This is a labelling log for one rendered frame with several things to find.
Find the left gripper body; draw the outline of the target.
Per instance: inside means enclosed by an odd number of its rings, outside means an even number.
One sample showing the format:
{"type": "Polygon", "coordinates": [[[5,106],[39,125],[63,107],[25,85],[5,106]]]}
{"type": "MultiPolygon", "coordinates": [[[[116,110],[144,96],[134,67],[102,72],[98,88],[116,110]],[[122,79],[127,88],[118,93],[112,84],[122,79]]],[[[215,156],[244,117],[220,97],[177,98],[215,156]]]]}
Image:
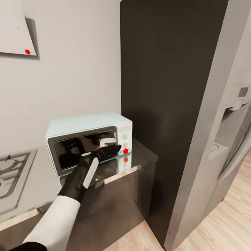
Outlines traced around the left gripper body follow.
{"type": "Polygon", "coordinates": [[[116,155],[116,149],[114,146],[98,147],[98,150],[101,150],[104,153],[104,159],[109,155],[116,155]]]}

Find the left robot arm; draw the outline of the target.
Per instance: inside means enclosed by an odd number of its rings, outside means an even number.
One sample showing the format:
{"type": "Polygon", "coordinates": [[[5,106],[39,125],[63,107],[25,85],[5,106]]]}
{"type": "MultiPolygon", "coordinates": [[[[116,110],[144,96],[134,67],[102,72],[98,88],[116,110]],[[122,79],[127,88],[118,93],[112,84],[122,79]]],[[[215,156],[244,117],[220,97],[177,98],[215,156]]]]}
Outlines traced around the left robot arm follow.
{"type": "Polygon", "coordinates": [[[98,164],[109,155],[116,155],[119,146],[114,138],[102,138],[96,151],[81,155],[78,166],[68,174],[64,186],[39,223],[20,246],[9,251],[65,251],[84,193],[98,164]]]}

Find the microwave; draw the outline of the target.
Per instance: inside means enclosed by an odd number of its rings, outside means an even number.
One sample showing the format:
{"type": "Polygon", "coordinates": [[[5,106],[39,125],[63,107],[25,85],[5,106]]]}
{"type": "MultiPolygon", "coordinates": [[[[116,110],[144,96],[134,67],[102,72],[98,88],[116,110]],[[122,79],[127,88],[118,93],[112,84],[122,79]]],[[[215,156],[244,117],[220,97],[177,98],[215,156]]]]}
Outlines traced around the microwave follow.
{"type": "Polygon", "coordinates": [[[121,145],[102,161],[131,152],[132,121],[115,111],[51,119],[44,140],[56,176],[71,173],[82,154],[98,150],[102,138],[116,139],[108,146],[121,145]]]}

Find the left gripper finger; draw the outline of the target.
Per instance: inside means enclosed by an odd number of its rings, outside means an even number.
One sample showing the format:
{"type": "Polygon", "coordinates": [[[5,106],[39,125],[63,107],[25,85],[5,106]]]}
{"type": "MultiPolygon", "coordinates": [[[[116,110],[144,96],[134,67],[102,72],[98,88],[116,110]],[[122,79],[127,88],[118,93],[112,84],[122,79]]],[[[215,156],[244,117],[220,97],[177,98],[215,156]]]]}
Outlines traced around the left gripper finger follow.
{"type": "Polygon", "coordinates": [[[115,149],[116,149],[116,152],[119,152],[119,151],[120,151],[120,149],[121,149],[121,145],[116,146],[116,147],[115,147],[115,149]]]}

